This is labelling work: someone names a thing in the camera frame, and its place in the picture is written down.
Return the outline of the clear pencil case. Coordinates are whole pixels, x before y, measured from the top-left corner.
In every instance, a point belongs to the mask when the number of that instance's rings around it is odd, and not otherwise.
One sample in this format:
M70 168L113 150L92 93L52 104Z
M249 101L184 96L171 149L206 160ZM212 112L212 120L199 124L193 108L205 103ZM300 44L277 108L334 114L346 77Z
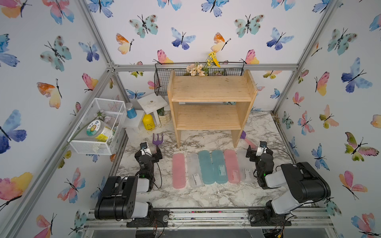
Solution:
M191 187L203 186L199 158L196 153L187 155L188 180Z
M237 159L240 169L240 178L244 183L254 183L254 163L250 161L249 158L246 157L246 150L238 150L237 151Z

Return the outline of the pink pencil case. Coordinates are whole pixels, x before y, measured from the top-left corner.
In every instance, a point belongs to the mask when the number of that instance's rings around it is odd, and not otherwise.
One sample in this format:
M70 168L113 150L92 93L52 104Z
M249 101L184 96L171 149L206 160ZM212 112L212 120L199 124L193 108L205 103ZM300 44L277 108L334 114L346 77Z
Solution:
M235 150L224 151L225 165L227 169L228 181L232 184L238 184L241 181L240 168Z
M186 186L186 166L183 153L177 153L172 158L173 188L183 189Z

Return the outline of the teal pencil case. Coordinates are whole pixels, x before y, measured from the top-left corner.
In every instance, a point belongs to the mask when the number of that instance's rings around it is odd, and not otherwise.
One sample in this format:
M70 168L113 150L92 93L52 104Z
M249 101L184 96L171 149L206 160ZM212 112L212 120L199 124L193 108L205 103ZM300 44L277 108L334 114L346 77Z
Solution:
M215 178L210 152L207 150L200 151L198 159L203 183L206 185L214 184Z
M225 164L224 153L221 150L214 150L211 154L213 163L213 175L215 182L225 184L228 182L227 169Z

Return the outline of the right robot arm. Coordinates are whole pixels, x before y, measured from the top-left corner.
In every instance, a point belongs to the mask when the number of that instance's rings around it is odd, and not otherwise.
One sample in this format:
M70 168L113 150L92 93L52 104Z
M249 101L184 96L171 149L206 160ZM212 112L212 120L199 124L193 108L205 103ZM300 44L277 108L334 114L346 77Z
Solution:
M328 183L307 162L282 164L279 171L274 171L272 150L249 147L246 157L255 163L254 174L262 189L288 187L283 195L266 203L267 217L287 215L304 204L319 202L331 195Z

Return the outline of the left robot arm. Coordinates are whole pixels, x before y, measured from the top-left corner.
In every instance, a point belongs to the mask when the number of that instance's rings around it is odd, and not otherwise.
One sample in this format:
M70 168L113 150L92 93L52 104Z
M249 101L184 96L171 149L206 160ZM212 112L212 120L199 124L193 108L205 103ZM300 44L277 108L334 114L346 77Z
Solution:
M156 186L154 169L155 164L162 159L162 153L157 146L156 153L151 154L148 147L144 145L135 154L135 158L140 166L136 175L108 177L94 208L94 216L97 220L153 220L152 204L137 201L137 195L150 192Z

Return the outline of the wooden two-tier shelf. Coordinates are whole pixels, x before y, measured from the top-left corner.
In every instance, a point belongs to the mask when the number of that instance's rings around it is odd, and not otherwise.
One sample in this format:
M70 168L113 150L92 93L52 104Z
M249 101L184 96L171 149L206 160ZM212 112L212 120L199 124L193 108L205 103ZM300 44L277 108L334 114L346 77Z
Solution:
M257 94L249 70L241 76L178 76L171 71L167 95L177 146L182 131L230 131L237 147Z

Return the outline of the purple garden fork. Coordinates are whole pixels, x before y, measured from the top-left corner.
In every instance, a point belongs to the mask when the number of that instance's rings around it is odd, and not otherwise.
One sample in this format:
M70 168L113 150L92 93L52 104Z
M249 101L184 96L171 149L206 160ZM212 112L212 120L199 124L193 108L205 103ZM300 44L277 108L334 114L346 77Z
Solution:
M164 136L162 133L153 134L152 144L159 148L159 146L163 143Z

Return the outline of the white step block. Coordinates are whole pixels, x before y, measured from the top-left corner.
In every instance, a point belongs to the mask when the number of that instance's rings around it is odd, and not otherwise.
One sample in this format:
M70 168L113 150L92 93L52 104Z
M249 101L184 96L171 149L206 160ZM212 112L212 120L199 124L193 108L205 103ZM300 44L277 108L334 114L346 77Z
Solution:
M143 110L136 110L136 112L137 116L135 118L129 119L127 117L122 125L129 137L130 143L133 145L138 145L141 139L146 141L147 137L147 134L142 131L142 119L146 114Z

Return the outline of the yellow bottle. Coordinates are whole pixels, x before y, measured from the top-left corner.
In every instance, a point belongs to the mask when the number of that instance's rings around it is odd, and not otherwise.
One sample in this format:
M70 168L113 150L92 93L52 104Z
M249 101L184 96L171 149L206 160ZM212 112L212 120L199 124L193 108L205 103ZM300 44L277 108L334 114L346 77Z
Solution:
M144 117L143 117L143 119L142 119L142 122L143 122L144 128L145 128L147 131L152 131L152 130L155 129L154 118L152 117L151 114L146 114L146 115L144 115Z

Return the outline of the blue tin can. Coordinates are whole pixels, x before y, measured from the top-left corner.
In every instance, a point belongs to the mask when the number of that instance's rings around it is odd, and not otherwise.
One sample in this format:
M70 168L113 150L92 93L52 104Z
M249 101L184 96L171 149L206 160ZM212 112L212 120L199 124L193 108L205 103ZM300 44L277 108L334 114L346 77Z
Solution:
M137 116L137 112L132 103L126 103L126 112L129 119L133 119Z

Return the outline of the white small stool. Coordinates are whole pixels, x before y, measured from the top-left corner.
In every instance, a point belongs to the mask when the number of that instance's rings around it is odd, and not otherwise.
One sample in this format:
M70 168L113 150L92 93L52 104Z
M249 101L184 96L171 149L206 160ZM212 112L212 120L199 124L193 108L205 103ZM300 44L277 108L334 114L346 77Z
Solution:
M137 102L147 115L154 115L157 125L161 125L157 110L165 108L168 105L168 102L162 96L157 96L155 93L152 93L138 99Z

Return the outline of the clear jar colourful lid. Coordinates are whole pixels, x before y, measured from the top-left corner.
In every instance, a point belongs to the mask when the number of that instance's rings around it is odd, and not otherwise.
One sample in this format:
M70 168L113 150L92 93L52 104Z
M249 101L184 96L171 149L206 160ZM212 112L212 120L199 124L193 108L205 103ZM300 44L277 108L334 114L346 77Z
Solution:
M86 135L99 142L107 142L113 137L111 127L102 120L92 121L86 129Z

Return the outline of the artificial flower bunch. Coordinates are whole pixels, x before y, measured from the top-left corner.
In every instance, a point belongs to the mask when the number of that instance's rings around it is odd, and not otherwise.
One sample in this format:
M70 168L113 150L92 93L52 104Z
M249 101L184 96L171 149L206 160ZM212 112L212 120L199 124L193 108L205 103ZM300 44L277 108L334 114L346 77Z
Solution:
M213 67L220 68L220 62L217 59L216 52L211 52L204 63L193 63L186 67L186 76L208 76Z

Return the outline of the white mesh wall basket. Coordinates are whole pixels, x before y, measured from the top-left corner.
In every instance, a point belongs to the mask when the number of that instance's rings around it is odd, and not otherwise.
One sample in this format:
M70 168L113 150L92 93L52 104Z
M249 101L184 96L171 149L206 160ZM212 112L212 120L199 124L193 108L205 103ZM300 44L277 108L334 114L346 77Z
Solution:
M67 142L78 154L112 155L126 118L124 101L94 98Z

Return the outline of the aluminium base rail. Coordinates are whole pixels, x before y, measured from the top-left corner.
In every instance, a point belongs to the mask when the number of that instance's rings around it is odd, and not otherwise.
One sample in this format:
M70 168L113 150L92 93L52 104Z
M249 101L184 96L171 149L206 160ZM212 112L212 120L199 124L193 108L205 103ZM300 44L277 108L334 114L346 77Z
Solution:
M288 215L286 225L252 222L260 208L169 208L156 209L153 221L96 220L94 211L88 215L85 231L97 230L205 230L205 229L270 229L323 228L334 225L324 208L299 208Z

